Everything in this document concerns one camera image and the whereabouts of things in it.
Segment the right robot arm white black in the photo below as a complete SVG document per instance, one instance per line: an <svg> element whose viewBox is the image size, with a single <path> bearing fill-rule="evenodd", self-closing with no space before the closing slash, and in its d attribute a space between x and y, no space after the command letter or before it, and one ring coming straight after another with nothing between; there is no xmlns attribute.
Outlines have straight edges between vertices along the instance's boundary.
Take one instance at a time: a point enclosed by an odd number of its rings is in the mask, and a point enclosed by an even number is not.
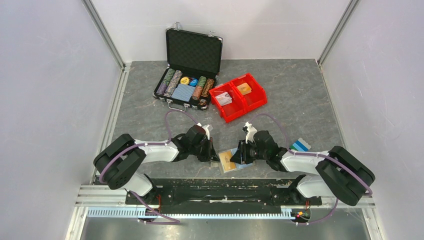
<svg viewBox="0 0 424 240"><path fill-rule="evenodd" d="M301 175L289 189L289 199L302 204L312 197L335 197L355 206L369 194L375 174L342 146L329 151L308 152L302 142L292 148L278 146L267 130L248 133L239 141L230 161L235 164L251 164L264 160L278 172L300 172Z"/></svg>

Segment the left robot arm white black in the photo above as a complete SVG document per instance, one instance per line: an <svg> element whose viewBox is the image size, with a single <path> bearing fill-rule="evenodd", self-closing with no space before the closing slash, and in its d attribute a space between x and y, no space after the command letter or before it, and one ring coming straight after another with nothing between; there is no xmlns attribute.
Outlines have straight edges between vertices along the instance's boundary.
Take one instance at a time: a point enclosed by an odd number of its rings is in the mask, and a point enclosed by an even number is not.
<svg viewBox="0 0 424 240"><path fill-rule="evenodd" d="M99 182L111 190L126 189L137 194L145 204L153 203L157 190L146 174L138 173L142 164L174 163L195 156L200 162L216 161L210 124L193 125L186 133L164 141L141 141L128 133L122 134L99 153L93 165L99 172Z"/></svg>

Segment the gold VIP card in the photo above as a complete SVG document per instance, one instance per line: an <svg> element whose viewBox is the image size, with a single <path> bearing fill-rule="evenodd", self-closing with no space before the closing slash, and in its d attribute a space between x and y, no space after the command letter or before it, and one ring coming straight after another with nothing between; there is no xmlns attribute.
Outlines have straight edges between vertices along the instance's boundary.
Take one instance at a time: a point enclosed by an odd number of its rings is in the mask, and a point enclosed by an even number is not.
<svg viewBox="0 0 424 240"><path fill-rule="evenodd" d="M233 154L234 152L232 152L232 149L218 153L220 169L223 173L232 172L237 169L236 164L230 161Z"/></svg>

